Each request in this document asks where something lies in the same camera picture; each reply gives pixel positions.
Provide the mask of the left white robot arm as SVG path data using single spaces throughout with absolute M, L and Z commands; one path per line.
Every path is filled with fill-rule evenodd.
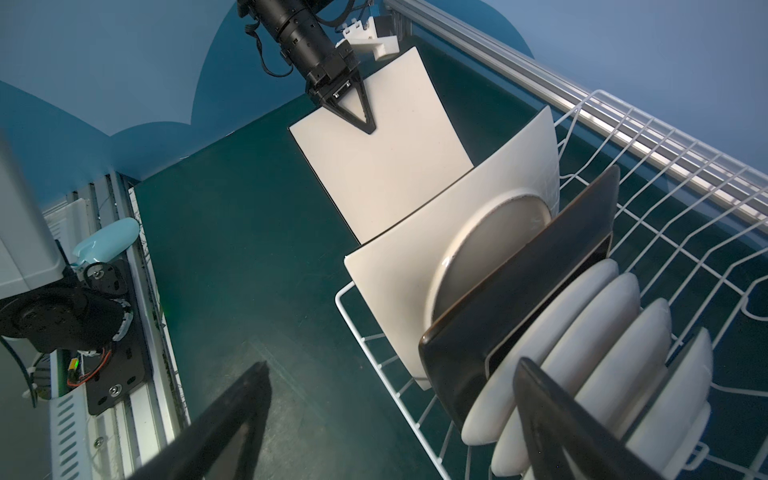
M 249 19 L 248 36 L 261 46 L 268 35 L 292 70 L 306 81 L 313 102 L 372 134 L 376 123 L 352 46 L 333 43 L 326 33 L 357 7 L 348 2 L 335 19 L 319 17 L 325 1 L 239 1 L 236 12 Z M 60 281 L 70 267 L 66 256 L 37 212 L 28 187 L 8 147 L 1 148 L 1 297 L 18 297 Z

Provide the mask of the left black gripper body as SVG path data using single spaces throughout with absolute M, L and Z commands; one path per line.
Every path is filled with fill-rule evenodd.
M 280 54 L 306 82 L 305 91 L 317 105 L 335 105 L 349 91 L 360 89 L 360 73 L 348 42 L 335 44 L 323 27 L 335 26 L 317 12 L 326 1 L 249 0 L 237 3 L 241 18 L 251 17 L 246 34 L 257 38 L 262 27 L 279 44 Z

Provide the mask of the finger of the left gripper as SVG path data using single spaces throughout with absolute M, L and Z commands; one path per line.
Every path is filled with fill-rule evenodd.
M 322 94 L 322 106 L 365 134 L 376 130 L 365 84 L 359 74 L 336 79 Z

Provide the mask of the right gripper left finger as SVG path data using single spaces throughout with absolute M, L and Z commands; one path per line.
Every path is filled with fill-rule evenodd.
M 269 365 L 258 361 L 132 477 L 202 479 L 237 439 L 239 449 L 225 470 L 233 479 L 251 479 L 258 465 L 271 399 Z

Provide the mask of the white square plate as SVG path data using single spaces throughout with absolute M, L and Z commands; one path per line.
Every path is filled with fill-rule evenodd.
M 366 134 L 325 108 L 290 132 L 356 239 L 365 243 L 472 169 L 412 47 L 369 76 L 376 129 Z
M 419 354 L 423 334 L 552 221 L 559 188 L 554 119 L 544 107 L 481 164 L 345 257 L 419 387 L 431 387 Z

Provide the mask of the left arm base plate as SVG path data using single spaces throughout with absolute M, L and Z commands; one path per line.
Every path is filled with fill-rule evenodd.
M 118 258 L 110 263 L 116 272 L 118 297 L 128 304 L 133 319 L 125 336 L 113 343 L 107 363 L 85 384 L 87 410 L 91 416 L 98 416 L 126 400 L 152 376 L 148 347 L 138 309 L 134 282 L 129 263 Z

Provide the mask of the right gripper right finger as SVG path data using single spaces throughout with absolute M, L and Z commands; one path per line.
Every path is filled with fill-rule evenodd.
M 620 444 L 531 359 L 524 357 L 520 360 L 513 386 L 535 478 L 661 477 Z

